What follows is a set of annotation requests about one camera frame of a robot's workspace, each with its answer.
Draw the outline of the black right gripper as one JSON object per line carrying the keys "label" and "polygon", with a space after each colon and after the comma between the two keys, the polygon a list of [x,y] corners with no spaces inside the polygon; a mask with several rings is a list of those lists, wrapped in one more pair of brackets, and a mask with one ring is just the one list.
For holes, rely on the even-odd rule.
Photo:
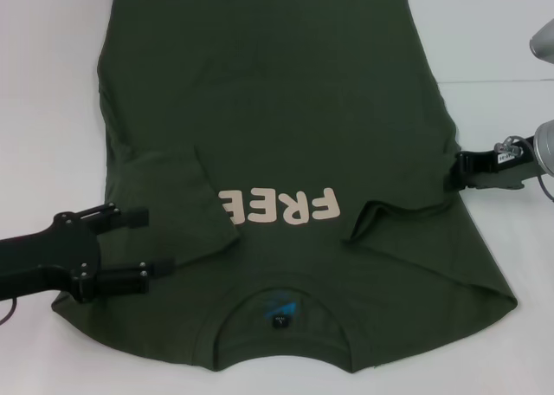
{"label": "black right gripper", "polygon": [[523,146],[518,157],[507,155],[502,159],[495,151],[462,151],[456,156],[456,169],[447,176],[447,191],[475,189],[520,190],[523,182],[539,174],[539,167],[529,151]]}

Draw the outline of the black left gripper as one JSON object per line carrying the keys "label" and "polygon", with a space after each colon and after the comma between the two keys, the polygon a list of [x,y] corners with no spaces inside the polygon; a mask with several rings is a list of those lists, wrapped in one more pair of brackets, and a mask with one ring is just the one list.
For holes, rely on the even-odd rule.
{"label": "black left gripper", "polygon": [[101,267],[97,236],[148,225],[146,208],[121,210],[108,203],[57,214],[45,230],[0,240],[0,301],[49,290],[67,292],[79,302],[147,293],[150,280],[174,273],[175,260]]}

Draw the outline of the dark green FREE T-shirt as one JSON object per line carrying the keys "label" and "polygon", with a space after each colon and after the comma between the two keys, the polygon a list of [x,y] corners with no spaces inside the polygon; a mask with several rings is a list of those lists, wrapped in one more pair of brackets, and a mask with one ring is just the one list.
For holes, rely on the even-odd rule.
{"label": "dark green FREE T-shirt", "polygon": [[408,0],[113,0],[98,65],[106,199],[150,224],[110,264],[144,295],[53,310],[122,352],[347,372],[466,338],[517,300],[460,195]]}

